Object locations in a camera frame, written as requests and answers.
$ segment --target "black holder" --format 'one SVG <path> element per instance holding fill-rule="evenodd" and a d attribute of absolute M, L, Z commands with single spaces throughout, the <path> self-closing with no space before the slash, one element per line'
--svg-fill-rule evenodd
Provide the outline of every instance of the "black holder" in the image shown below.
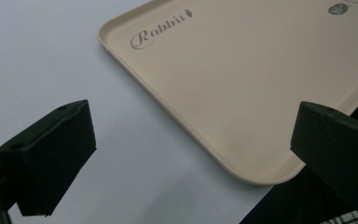
<path fill-rule="evenodd" d="M 291 149 L 307 165 L 274 186 L 241 224 L 315 224 L 358 211 L 358 108 L 349 117 L 302 102 Z"/>
<path fill-rule="evenodd" d="M 49 216 L 96 150 L 87 100 L 63 105 L 0 147 L 0 224 L 17 203 L 24 216 Z"/>

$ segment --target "white surface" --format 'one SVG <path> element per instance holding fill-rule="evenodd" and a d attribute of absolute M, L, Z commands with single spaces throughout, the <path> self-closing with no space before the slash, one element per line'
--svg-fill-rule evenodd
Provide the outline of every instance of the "white surface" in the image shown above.
<path fill-rule="evenodd" d="M 0 0 L 0 146 L 89 99 L 98 150 L 51 217 L 16 223 L 238 223 L 269 188 L 218 165 L 97 40 L 142 0 Z"/>

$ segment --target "plastic tray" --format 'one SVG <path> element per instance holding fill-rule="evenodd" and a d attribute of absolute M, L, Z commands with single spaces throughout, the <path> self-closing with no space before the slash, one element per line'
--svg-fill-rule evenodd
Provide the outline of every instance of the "plastic tray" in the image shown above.
<path fill-rule="evenodd" d="M 358 106 L 358 3 L 155 0 L 99 40 L 230 173 L 269 185 L 304 163 L 290 150 L 301 101 Z"/>

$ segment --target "circular logo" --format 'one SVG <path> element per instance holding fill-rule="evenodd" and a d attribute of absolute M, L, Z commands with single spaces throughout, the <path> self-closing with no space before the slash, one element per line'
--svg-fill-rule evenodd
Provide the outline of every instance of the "circular logo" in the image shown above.
<path fill-rule="evenodd" d="M 345 4 L 335 4 L 328 9 L 328 13 L 332 15 L 342 15 L 348 11 L 348 6 Z"/>

